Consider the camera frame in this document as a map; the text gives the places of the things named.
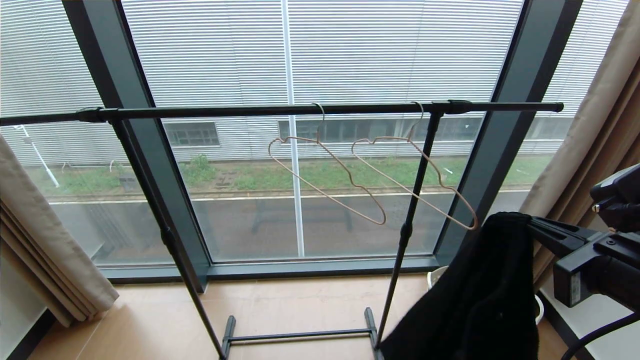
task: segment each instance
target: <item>green lawn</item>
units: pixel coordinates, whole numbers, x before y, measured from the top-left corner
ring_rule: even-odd
[[[533,184],[546,167],[551,156],[520,156],[514,161],[504,184]],[[399,183],[412,187],[419,158],[377,158],[368,160],[371,165],[388,174]],[[456,185],[460,180],[467,158],[436,158],[445,184]],[[356,184],[370,187],[397,187],[358,160],[346,160],[345,165],[353,175]],[[197,156],[189,163],[179,165],[184,181],[192,193],[215,191],[287,190],[292,188],[291,174],[272,161],[246,163],[209,163],[204,156]],[[124,193],[120,184],[121,174],[132,174],[130,169],[104,168],[52,168],[60,183],[55,188],[43,168],[27,170],[31,179],[46,195],[109,195]],[[321,189],[349,188],[351,183],[347,172],[335,161],[301,161],[300,174],[307,181]],[[225,186],[220,179],[226,178]],[[425,175],[425,185],[438,184],[437,174],[429,166]],[[310,188],[301,183],[302,188]]]

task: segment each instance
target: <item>curtain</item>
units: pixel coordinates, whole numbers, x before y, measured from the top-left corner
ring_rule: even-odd
[[[587,227],[595,214],[591,187],[640,162],[640,2],[629,1],[568,135],[520,211]],[[553,255],[534,248],[536,289]]]
[[[0,254],[64,326],[91,319],[118,293],[69,235],[0,136]]]

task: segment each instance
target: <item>white bucket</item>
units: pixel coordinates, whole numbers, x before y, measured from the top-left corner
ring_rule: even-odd
[[[443,266],[442,268],[437,268],[436,270],[427,273],[427,291],[432,289],[447,268],[448,266]],[[537,295],[533,296],[536,298],[536,303],[538,304],[538,315],[536,316],[536,325],[538,325],[542,320],[542,316],[545,315],[545,306]]]

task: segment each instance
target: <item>baseboard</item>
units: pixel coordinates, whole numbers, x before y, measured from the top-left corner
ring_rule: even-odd
[[[540,300],[542,300],[542,304],[545,306],[545,318],[547,318],[551,326],[553,326],[558,335],[560,335],[560,338],[562,338],[564,343],[570,346],[571,344],[578,341],[578,336],[575,334],[575,332],[573,332],[573,330],[571,330],[571,327],[569,327],[566,321],[562,318],[562,316],[560,316],[554,306],[549,302],[546,296],[542,294],[541,291],[538,292],[538,297],[540,298]],[[584,347],[578,350],[575,357],[578,360],[595,360],[589,350]]]
[[[56,317],[46,309],[6,360],[27,360],[55,322]]]

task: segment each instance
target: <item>wire hanger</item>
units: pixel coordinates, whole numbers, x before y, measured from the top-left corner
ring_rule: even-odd
[[[324,113],[324,108],[322,107],[322,105],[313,102],[313,105],[316,105],[318,108],[320,108],[320,111],[322,112],[322,120],[320,120],[320,124],[318,124],[318,128],[316,130],[316,138],[315,139],[309,139],[309,138],[302,138],[299,136],[287,136],[286,138],[282,139],[280,137],[275,138],[272,142],[269,143],[269,147],[268,147],[268,152],[269,152],[269,157],[271,157],[271,159],[273,159],[274,161],[276,161],[278,164],[280,164],[281,167],[284,167],[284,169],[286,169],[288,172],[290,172],[293,176],[297,177],[298,179],[302,180],[305,184],[311,186],[315,191],[321,193],[322,195],[324,195],[327,199],[335,202],[336,204],[342,206],[343,208],[349,210],[350,212],[364,218],[365,220],[368,220],[374,224],[378,224],[378,225],[383,225],[385,222],[387,222],[387,213],[385,212],[385,210],[382,208],[382,205],[378,202],[378,200],[373,196],[373,194],[369,191],[369,189],[367,189],[365,186],[360,185],[360,184],[356,184],[353,182],[353,176],[351,175],[351,171],[349,171],[349,169],[347,168],[347,166],[345,166],[345,164],[338,159],[338,157],[336,157],[336,155],[334,155],[331,150],[327,149],[326,146],[324,146],[324,144],[322,142],[320,142],[320,127],[322,126],[322,124],[324,123],[324,117],[325,117],[325,113]],[[349,176],[349,182],[351,183],[351,185],[353,185],[356,188],[360,188],[362,190],[364,190],[365,192],[367,192],[367,194],[369,195],[369,197],[376,203],[377,207],[380,209],[380,211],[382,212],[382,221],[377,221],[371,217],[368,217],[367,215],[359,212],[358,210],[345,205],[344,203],[338,201],[335,197],[332,197],[331,195],[327,194],[326,192],[320,190],[318,187],[316,187],[315,185],[313,185],[312,183],[308,182],[307,180],[305,180],[304,178],[302,178],[300,175],[296,174],[295,172],[293,172],[293,170],[291,170],[290,168],[287,167],[287,165],[284,165],[280,160],[276,159],[272,154],[271,154],[271,146],[275,143],[275,142],[280,142],[280,143],[286,143],[289,139],[297,139],[297,140],[302,140],[302,141],[306,141],[306,142],[313,142],[316,143],[318,145],[320,145],[327,153],[329,153],[329,155],[331,155],[331,157],[338,162],[338,164],[340,164],[340,166],[342,166],[342,168],[344,169],[344,171],[347,172],[347,175]]]
[[[422,119],[424,118],[424,108],[422,107],[422,104],[417,102],[417,101],[412,101],[413,103],[417,104],[418,106],[420,106],[420,110],[421,110],[421,114],[420,114],[420,119],[418,121],[416,121],[416,123],[414,123],[411,126],[411,129],[409,130],[409,134],[406,138],[400,137],[400,136],[377,136],[376,138],[374,138],[373,140],[369,140],[368,138],[364,138],[364,139],[359,139],[354,141],[351,144],[351,153],[353,154],[353,156],[355,158],[357,158],[358,160],[362,161],[365,165],[367,165],[368,167],[372,168],[375,172],[379,173],[380,175],[386,177],[387,179],[391,180],[394,184],[400,186],[402,189],[404,189],[405,191],[407,191],[408,193],[410,193],[413,197],[415,197],[416,199],[422,201],[423,203],[427,204],[428,206],[430,206],[431,208],[433,208],[435,211],[439,212],[440,214],[444,215],[445,217],[447,217],[449,220],[455,222],[456,224],[464,227],[467,230],[476,230],[478,228],[478,217],[476,215],[476,212],[474,211],[474,209],[471,207],[471,205],[469,204],[469,202],[465,199],[464,196],[462,196],[462,194],[460,192],[458,192],[457,189],[455,189],[453,186],[448,186],[448,185],[444,185],[442,183],[442,173],[440,172],[440,169],[438,168],[438,166],[433,162],[433,160],[431,160],[431,158],[429,158],[429,156],[427,156],[426,154],[424,154],[424,152],[420,149],[420,147],[418,145],[416,145],[413,140],[411,140],[411,137],[413,136],[413,130],[414,128],[420,124],[420,122],[422,122]],[[369,145],[373,145],[375,144],[377,141],[379,140],[403,140],[406,141],[408,143],[410,143],[411,145],[413,145],[414,148],[416,148],[416,150],[418,150],[421,154],[422,157],[425,158],[430,164],[431,166],[433,166],[433,168],[436,170],[436,173],[438,174],[438,183],[440,184],[440,187],[448,189],[453,191],[459,198],[460,200],[462,200],[462,202],[464,203],[464,205],[467,207],[467,209],[469,209],[469,211],[471,211],[471,214],[474,218],[474,223],[472,226],[468,226],[462,222],[460,222],[459,220],[455,219],[454,217],[450,216],[449,214],[445,213],[444,211],[442,211],[441,209],[439,209],[437,206],[433,205],[432,203],[428,202],[427,200],[423,199],[421,196],[419,195],[415,195],[413,193],[413,191],[411,191],[409,188],[407,188],[406,186],[402,185],[401,183],[397,182],[395,179],[393,179],[392,177],[390,177],[389,175],[386,175],[384,172],[378,170],[376,167],[374,167],[373,165],[371,165],[370,163],[368,163],[366,160],[364,160],[363,158],[361,158],[358,154],[355,153],[355,145],[358,143],[364,143],[366,142]]]

